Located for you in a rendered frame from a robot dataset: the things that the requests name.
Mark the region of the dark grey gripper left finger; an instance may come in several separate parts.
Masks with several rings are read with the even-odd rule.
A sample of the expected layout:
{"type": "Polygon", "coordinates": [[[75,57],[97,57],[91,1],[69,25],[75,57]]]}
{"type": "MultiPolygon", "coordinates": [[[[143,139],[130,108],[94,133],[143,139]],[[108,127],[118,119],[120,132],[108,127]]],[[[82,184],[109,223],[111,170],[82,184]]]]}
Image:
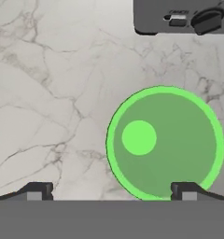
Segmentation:
{"type": "Polygon", "coordinates": [[[52,201],[52,182],[29,182],[20,190],[0,196],[0,201],[52,201]]]}

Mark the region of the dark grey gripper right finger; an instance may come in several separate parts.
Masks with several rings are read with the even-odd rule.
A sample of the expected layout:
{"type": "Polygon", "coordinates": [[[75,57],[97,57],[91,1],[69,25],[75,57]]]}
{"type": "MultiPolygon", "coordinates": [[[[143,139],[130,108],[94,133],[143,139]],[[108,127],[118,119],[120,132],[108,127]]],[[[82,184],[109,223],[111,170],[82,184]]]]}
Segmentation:
{"type": "Polygon", "coordinates": [[[173,182],[172,201],[224,201],[224,196],[204,190],[195,182],[173,182]]]}

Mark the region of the grey small appliance with knob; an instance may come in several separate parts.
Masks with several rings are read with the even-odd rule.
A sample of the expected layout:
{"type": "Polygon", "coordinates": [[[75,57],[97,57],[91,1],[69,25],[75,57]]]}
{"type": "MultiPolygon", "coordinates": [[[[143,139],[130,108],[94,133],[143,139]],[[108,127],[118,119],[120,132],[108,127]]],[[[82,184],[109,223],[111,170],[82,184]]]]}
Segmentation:
{"type": "Polygon", "coordinates": [[[133,0],[139,35],[224,35],[224,0],[133,0]]]}

